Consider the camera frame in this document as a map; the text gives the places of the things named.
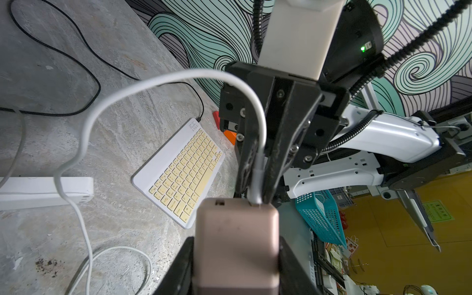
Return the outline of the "pink charger adapter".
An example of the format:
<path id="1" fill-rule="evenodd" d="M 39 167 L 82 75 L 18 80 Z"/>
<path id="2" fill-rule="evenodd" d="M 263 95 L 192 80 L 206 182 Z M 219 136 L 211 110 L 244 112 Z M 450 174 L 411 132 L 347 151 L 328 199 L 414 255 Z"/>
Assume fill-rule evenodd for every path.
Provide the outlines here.
<path id="1" fill-rule="evenodd" d="M 196 212 L 195 295 L 276 295 L 279 213 L 246 199 L 207 198 Z"/>

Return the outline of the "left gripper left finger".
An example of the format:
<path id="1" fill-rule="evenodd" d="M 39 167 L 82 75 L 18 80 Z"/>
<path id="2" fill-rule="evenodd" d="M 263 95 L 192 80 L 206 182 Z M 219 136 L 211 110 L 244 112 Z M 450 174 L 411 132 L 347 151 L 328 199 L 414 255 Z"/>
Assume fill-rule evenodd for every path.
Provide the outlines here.
<path id="1" fill-rule="evenodd" d="M 192 295 L 194 237 L 188 237 L 153 295 Z"/>

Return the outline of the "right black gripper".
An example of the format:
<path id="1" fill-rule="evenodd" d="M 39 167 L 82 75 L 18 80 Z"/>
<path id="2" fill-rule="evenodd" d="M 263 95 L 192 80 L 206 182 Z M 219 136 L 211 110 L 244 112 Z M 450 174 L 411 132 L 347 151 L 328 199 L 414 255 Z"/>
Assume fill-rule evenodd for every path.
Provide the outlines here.
<path id="1" fill-rule="evenodd" d="M 268 160 L 263 202 L 271 203 L 288 168 L 308 168 L 327 149 L 339 131 L 349 94 L 334 84 L 240 61 L 230 62 L 225 71 L 246 82 L 264 108 L 267 124 L 264 153 Z M 235 145 L 238 172 L 234 195 L 243 195 L 247 190 L 258 144 L 258 122 L 240 123 Z"/>

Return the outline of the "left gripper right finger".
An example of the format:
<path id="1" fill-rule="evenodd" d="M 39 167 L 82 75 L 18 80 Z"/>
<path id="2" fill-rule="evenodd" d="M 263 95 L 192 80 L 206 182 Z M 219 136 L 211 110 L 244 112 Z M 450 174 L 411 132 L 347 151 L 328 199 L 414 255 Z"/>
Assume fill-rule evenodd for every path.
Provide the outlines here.
<path id="1" fill-rule="evenodd" d="M 286 240 L 279 238 L 280 295 L 319 295 Z"/>

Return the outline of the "white power strip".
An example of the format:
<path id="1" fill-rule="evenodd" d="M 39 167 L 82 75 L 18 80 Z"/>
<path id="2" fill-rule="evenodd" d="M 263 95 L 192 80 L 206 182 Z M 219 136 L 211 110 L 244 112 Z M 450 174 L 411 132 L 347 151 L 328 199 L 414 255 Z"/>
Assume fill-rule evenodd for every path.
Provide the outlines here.
<path id="1" fill-rule="evenodd" d="M 92 200 L 94 179 L 91 177 L 62 177 L 64 193 L 76 204 Z M 1 187 L 1 210 L 67 205 L 55 187 L 52 177 L 12 177 Z"/>

